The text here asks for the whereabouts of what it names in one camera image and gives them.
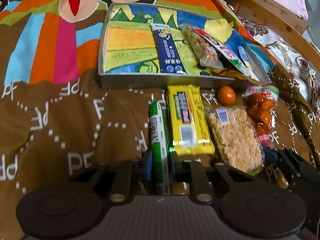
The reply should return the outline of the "white floral patterned quilt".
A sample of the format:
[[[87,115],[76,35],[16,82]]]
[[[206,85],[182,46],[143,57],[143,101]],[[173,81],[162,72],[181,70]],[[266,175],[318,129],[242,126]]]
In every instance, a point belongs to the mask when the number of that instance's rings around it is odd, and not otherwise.
[[[257,22],[239,17],[240,22],[248,30],[253,39],[262,44],[272,56],[298,82],[298,88],[303,98],[310,103],[313,112],[319,115],[319,82],[317,72],[295,49],[285,42],[272,29]]]

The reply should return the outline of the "small orange tangerine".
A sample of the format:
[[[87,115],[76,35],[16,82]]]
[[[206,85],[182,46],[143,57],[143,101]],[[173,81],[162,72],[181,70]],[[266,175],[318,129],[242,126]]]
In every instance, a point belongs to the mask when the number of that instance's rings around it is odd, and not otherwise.
[[[230,106],[236,100],[235,91],[229,86],[221,87],[217,92],[217,98],[221,104]]]

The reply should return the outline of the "wooden bed frame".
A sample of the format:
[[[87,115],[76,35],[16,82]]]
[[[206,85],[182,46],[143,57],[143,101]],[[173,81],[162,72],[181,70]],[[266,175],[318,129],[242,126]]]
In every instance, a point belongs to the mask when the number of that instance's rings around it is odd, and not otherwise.
[[[225,0],[235,13],[271,28],[319,70],[319,52],[303,37],[308,25],[274,0]]]

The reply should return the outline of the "golden foil snack packet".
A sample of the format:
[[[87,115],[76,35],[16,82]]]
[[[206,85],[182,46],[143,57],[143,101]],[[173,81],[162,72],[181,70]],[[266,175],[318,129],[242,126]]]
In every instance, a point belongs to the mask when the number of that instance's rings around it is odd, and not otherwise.
[[[239,80],[247,80],[255,85],[265,85],[265,82],[261,82],[261,81],[257,81],[254,80],[251,77],[246,77],[244,74],[242,74],[240,71],[236,70],[236,69],[232,69],[232,68],[228,68],[225,70],[220,70],[220,69],[211,69],[210,73],[213,75],[217,75],[220,77],[229,77],[229,78],[235,78],[235,79],[239,79]]]

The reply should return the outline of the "green white stick packet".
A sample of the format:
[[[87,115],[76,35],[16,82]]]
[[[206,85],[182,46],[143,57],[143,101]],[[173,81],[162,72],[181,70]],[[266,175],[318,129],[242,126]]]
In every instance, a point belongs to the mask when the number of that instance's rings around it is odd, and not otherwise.
[[[153,100],[150,111],[150,137],[152,150],[151,179],[159,195],[171,195],[168,146],[164,116],[159,102]]]

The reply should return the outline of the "green white red snack bag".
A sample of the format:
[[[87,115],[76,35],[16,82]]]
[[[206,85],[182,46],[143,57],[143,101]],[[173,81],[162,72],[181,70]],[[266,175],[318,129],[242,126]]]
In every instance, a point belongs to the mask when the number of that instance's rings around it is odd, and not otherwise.
[[[239,57],[231,49],[225,46],[223,43],[217,41],[215,38],[211,37],[204,30],[198,27],[193,27],[193,31],[204,38],[210,45],[212,45],[217,51],[219,51],[238,71],[255,81],[260,81],[258,77],[253,73],[252,70],[247,68]]]

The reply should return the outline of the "colourful picture tray box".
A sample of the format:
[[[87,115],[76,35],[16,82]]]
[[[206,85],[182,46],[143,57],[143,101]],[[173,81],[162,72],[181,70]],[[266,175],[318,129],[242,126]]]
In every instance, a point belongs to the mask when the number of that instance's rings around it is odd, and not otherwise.
[[[143,3],[113,3],[99,47],[103,88],[271,83],[274,62],[224,19]]]

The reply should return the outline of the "dark blue snack bar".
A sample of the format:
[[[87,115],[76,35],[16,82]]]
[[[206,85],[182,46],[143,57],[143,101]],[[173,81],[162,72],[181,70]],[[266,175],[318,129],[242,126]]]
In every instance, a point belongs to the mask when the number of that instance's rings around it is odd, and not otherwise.
[[[157,23],[151,23],[150,25],[155,38],[161,73],[186,74],[170,27],[166,24]]]

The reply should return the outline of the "clear puffed rice packet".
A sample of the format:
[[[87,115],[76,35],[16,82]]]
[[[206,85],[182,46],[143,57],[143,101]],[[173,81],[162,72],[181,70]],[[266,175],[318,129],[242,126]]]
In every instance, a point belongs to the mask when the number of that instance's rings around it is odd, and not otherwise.
[[[205,107],[208,126],[220,158],[242,172],[258,173],[264,153],[244,107]]]

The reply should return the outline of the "orange red meat snack packet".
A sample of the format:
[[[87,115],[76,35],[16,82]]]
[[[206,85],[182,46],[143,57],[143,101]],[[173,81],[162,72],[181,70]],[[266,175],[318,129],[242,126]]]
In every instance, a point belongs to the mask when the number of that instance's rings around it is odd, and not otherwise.
[[[244,95],[246,112],[256,132],[256,138],[264,148],[272,148],[269,135],[274,126],[272,111],[277,105],[279,89],[275,86],[251,86]]]

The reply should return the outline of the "yellow biscuit packet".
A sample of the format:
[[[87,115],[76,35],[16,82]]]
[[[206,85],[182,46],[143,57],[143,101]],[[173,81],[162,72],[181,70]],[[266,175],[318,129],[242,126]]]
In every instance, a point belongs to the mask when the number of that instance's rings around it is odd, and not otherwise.
[[[167,107],[170,125],[170,152],[177,155],[211,155],[211,140],[200,89],[195,86],[168,86]]]

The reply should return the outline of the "clear nut snack packet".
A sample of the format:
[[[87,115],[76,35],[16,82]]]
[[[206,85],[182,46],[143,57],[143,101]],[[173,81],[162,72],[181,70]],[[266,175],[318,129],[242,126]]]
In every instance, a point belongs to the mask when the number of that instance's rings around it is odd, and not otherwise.
[[[182,23],[179,25],[195,56],[202,67],[214,69],[216,72],[224,70],[216,49],[203,37],[201,37],[191,24]]]

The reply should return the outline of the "colourful monkey cartoon blanket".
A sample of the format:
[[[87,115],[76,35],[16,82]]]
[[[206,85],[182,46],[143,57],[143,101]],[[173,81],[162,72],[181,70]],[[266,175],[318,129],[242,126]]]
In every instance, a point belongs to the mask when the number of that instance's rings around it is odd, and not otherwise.
[[[1,239],[21,239],[15,217],[28,192],[100,162],[139,158],[150,146],[161,88],[103,90],[98,50],[109,1],[116,20],[177,27],[197,13],[212,34],[248,31],[218,0],[1,0]]]

